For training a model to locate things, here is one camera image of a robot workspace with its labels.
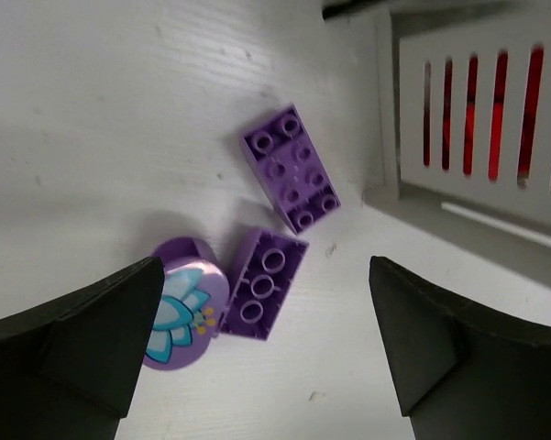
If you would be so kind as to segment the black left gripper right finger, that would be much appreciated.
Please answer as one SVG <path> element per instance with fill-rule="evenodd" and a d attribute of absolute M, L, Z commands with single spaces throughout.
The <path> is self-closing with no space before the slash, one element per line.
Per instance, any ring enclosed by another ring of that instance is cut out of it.
<path fill-rule="evenodd" d="M 496 311 L 385 257 L 369 287 L 417 439 L 551 439 L 551 326 Z"/>

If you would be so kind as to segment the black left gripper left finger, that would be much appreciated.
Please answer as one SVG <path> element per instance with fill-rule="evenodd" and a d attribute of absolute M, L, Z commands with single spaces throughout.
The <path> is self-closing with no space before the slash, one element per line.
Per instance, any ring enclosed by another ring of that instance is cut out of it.
<path fill-rule="evenodd" d="M 0 439 L 112 439 L 127 416 L 164 283 L 144 258 L 0 319 Z"/>

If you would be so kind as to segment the purple round flower lego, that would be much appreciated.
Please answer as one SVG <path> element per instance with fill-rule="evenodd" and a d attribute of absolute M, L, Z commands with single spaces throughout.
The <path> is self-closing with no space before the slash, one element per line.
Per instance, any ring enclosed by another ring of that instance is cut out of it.
<path fill-rule="evenodd" d="M 152 255 L 161 260 L 165 280 L 143 363 L 157 370 L 181 369 L 197 361 L 217 336 L 229 282 L 201 238 L 172 238 Z"/>

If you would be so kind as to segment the purple lego brick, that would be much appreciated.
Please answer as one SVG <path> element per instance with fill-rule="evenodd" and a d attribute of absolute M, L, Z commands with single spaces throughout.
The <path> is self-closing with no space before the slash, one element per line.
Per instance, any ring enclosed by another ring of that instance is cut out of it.
<path fill-rule="evenodd" d="M 249 128 L 240 146 L 274 210 L 295 235 L 341 206 L 294 105 Z"/>
<path fill-rule="evenodd" d="M 230 295 L 220 331 L 267 340 L 308 247 L 296 237 L 250 228 L 226 273 Z"/>

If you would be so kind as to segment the red lego block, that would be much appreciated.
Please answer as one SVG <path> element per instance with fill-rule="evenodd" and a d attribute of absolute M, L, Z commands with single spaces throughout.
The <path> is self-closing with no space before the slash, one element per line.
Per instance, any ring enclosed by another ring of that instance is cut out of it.
<path fill-rule="evenodd" d="M 551 46 L 430 56 L 402 105 L 402 162 L 551 193 Z"/>

